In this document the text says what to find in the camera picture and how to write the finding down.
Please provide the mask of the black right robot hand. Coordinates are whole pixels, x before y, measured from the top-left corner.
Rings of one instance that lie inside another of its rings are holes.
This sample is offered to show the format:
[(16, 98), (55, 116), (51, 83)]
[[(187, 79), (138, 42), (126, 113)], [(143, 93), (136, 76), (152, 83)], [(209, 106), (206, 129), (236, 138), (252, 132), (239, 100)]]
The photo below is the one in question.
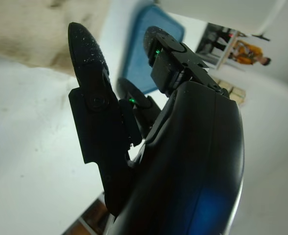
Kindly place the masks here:
[(190, 48), (159, 27), (143, 39), (160, 109), (127, 79), (113, 91), (91, 33), (68, 26), (70, 106), (85, 163), (98, 166), (110, 235), (227, 235), (243, 187), (239, 107)]

